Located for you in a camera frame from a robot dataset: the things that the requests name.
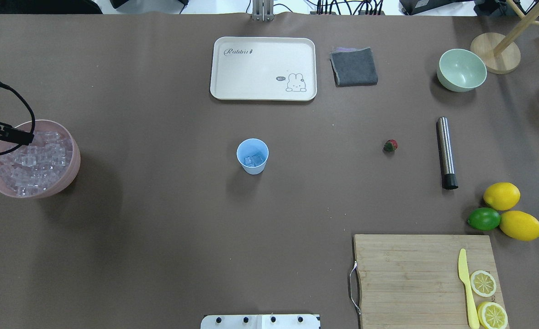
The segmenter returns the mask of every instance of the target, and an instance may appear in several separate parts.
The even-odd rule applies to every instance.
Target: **mint green bowl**
[[[438,80],[448,90],[464,92],[480,86],[487,78],[485,63],[466,49],[451,49],[440,57]]]

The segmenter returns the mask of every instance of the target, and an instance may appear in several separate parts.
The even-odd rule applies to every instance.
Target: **yellow knife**
[[[468,277],[468,264],[466,263],[466,250],[460,249],[458,255],[458,277],[464,283],[466,292],[466,314],[468,314],[468,326],[472,329],[479,329],[479,317],[476,315],[475,300],[472,298],[470,288],[470,277]]]

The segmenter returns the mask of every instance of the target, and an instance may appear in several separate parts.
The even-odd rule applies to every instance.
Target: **lime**
[[[508,210],[519,202],[521,196],[518,187],[512,183],[495,183],[485,190],[483,200],[495,210]]]
[[[501,215],[491,208],[478,208],[468,217],[468,224],[481,231],[494,229],[500,222]]]
[[[531,241],[539,237],[539,221],[519,210],[504,212],[499,228],[503,233],[521,241]]]
[[[503,306],[496,302],[481,302],[477,314],[479,322],[487,329],[505,329],[507,327],[507,313]]]
[[[475,271],[470,275],[470,287],[481,297],[491,297],[497,291],[497,282],[487,271]]]

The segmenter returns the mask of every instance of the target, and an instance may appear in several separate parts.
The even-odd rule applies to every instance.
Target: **cutting board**
[[[486,235],[357,234],[354,247],[362,329],[467,329],[461,248],[469,275],[484,270],[497,281],[493,297],[473,292],[476,306],[493,301],[507,310]]]

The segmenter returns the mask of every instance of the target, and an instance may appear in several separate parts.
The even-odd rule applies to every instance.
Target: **lemon slice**
[[[497,291],[495,278],[487,271],[476,271],[470,276],[470,287],[482,297],[491,297]]]
[[[505,329],[507,327],[507,313],[503,306],[496,302],[481,302],[477,312],[479,322],[487,329]]]

